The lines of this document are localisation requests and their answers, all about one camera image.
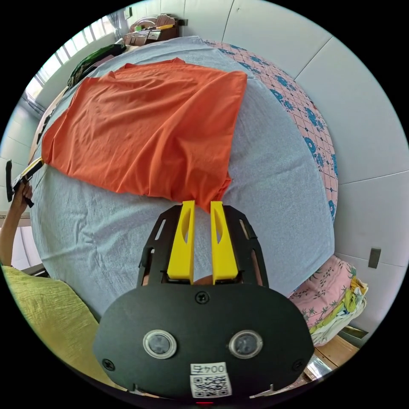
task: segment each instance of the camera lens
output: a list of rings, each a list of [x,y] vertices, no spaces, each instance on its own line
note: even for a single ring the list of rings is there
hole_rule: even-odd
[[[252,330],[244,330],[231,338],[229,350],[237,358],[248,359],[255,357],[262,346],[263,340],[259,334]]]
[[[169,332],[161,329],[149,331],[143,340],[145,351],[157,359],[167,359],[176,352],[176,340]]]

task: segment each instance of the blue floral pattern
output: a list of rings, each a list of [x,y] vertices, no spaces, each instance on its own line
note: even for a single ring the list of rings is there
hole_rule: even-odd
[[[321,174],[332,219],[338,199],[337,160],[328,127],[313,101],[284,70],[244,48],[205,41],[262,81],[297,125]]]

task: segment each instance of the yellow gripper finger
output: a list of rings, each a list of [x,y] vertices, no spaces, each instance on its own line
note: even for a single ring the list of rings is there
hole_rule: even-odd
[[[222,202],[211,202],[210,223],[212,235],[213,284],[218,280],[235,279],[238,274],[238,269]]]
[[[21,173],[21,177],[23,177],[23,176],[25,176],[29,171],[31,171],[31,169],[33,169],[34,167],[36,167],[36,168],[40,168],[40,167],[42,167],[42,165],[44,165],[44,160],[43,160],[43,158],[38,158],[38,159],[36,159],[34,162],[32,162],[32,163],[30,163],[30,165],[28,165],[25,169],[24,169],[24,171],[23,171],[23,173]]]
[[[171,280],[189,280],[193,284],[195,201],[182,203],[173,240],[167,274]]]

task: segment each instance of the mattress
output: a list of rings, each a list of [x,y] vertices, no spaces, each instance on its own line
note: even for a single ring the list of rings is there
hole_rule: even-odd
[[[223,202],[246,214],[263,249],[270,287],[288,295],[333,254],[334,231],[315,160],[270,90],[245,66],[199,37],[129,51],[89,76],[101,76],[127,62],[175,57],[248,75],[230,156],[233,181]],[[75,91],[76,87],[64,95],[47,127],[68,107]],[[41,144],[34,158],[40,155]],[[118,296],[135,287],[142,248],[159,214],[174,203],[115,194],[48,166],[35,174],[32,184],[32,229],[43,264],[99,319]],[[195,279],[200,279],[212,271],[209,215],[198,209],[195,224],[194,269]]]
[[[293,78],[272,62],[232,44],[209,40],[205,40],[205,43],[251,71],[277,98],[297,125],[321,175],[328,208],[334,221],[338,200],[337,158],[328,126],[313,101]]]

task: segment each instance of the qr code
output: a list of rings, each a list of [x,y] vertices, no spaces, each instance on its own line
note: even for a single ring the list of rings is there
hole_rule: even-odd
[[[230,381],[227,374],[214,376],[191,376],[193,397],[219,397],[231,395]]]

